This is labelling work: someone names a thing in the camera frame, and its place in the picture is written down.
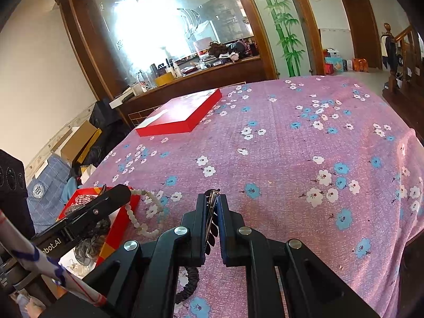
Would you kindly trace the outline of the black metal hair clip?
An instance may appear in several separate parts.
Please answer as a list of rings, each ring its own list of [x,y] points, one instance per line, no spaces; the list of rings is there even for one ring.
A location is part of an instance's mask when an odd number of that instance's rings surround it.
[[[211,248],[215,246],[218,237],[218,213],[217,202],[220,196],[219,189],[206,191],[206,255],[211,253]]]

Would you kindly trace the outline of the red tray with white lining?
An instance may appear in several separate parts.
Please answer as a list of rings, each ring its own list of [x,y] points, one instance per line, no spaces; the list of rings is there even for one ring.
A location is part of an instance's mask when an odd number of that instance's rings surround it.
[[[134,222],[129,213],[135,212],[139,201],[140,196],[133,195],[123,207],[97,222],[81,242],[61,257],[60,264],[80,279],[88,275],[118,249],[126,229]]]

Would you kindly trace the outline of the blue plaid bag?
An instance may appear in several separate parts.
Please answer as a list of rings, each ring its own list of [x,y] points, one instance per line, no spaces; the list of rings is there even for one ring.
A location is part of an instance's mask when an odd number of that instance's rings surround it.
[[[53,154],[38,178],[28,184],[27,204],[35,233],[41,233],[56,222],[78,188],[70,171],[71,168]]]

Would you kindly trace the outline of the cardboard box on floor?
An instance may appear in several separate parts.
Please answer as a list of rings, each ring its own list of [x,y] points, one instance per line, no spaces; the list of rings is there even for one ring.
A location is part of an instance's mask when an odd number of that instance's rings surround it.
[[[100,128],[96,128],[89,121],[85,121],[79,127],[75,127],[71,135],[66,138],[60,148],[60,157],[68,165],[81,164],[101,133]]]

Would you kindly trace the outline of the pink floral bedspread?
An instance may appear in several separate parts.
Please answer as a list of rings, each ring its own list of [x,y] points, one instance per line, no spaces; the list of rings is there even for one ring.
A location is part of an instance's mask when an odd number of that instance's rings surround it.
[[[146,189],[126,239],[176,226],[219,189],[267,238],[298,238],[381,317],[395,317],[400,265],[423,230],[423,146],[353,78],[297,77],[223,88],[189,133],[110,151],[87,187]]]

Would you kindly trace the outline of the wooden dresser counter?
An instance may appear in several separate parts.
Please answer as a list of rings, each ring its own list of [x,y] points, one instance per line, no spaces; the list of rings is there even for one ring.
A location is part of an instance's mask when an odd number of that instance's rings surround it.
[[[175,79],[168,84],[131,98],[120,105],[118,110],[121,111],[128,120],[130,127],[133,128],[139,121],[148,116],[153,109],[181,95],[212,88],[223,88],[242,82],[265,81],[266,79],[262,60],[259,56],[256,56]]]

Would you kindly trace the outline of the red flat box lid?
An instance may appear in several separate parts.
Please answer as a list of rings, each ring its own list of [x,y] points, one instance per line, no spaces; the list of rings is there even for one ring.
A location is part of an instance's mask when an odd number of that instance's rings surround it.
[[[148,115],[135,131],[140,137],[191,132],[221,98],[219,88],[173,98]]]

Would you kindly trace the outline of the large wood framed mirror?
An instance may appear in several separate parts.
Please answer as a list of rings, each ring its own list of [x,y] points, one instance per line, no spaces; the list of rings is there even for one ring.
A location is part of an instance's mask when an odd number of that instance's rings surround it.
[[[259,56],[277,78],[253,0],[56,0],[76,59],[97,100],[148,90]]]

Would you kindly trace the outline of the wooden stair railing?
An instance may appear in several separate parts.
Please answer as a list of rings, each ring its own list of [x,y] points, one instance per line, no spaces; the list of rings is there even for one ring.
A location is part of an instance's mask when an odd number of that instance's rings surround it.
[[[393,110],[423,139],[423,46],[413,26],[408,26],[394,36],[391,26],[384,24],[382,38],[390,42],[394,51],[387,51],[391,57],[388,66],[390,76],[382,96]]]

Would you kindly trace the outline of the brown wooden door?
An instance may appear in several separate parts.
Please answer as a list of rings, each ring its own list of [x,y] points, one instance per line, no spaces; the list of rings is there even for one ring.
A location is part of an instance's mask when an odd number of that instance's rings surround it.
[[[354,57],[370,68],[382,69],[379,33],[370,0],[341,0],[354,47]]]

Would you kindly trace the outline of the bamboo painted glass panel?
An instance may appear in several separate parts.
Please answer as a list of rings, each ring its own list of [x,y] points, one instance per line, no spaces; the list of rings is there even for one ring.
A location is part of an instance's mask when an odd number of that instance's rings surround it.
[[[279,78],[323,75],[324,59],[309,0],[253,0]]]

